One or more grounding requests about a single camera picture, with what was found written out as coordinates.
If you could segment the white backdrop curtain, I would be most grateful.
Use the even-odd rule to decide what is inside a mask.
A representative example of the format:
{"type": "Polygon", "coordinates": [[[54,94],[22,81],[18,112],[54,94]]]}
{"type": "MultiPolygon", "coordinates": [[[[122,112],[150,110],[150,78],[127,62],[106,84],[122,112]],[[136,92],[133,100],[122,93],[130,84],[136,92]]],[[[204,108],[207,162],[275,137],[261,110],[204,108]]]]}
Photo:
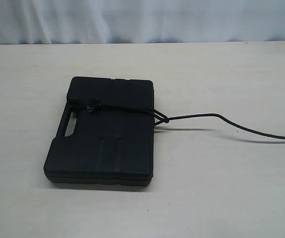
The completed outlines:
{"type": "Polygon", "coordinates": [[[285,41],[285,0],[0,0],[0,44],[285,41]]]}

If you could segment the black plastic carrying case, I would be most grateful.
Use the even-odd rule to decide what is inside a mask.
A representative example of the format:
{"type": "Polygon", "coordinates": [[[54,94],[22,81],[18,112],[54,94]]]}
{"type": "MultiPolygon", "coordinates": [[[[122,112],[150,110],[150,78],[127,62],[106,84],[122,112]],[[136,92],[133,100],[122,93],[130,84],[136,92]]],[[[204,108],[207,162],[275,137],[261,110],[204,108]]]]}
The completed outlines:
{"type": "Polygon", "coordinates": [[[44,164],[54,183],[148,186],[153,177],[150,80],[76,76],[44,164]]]}

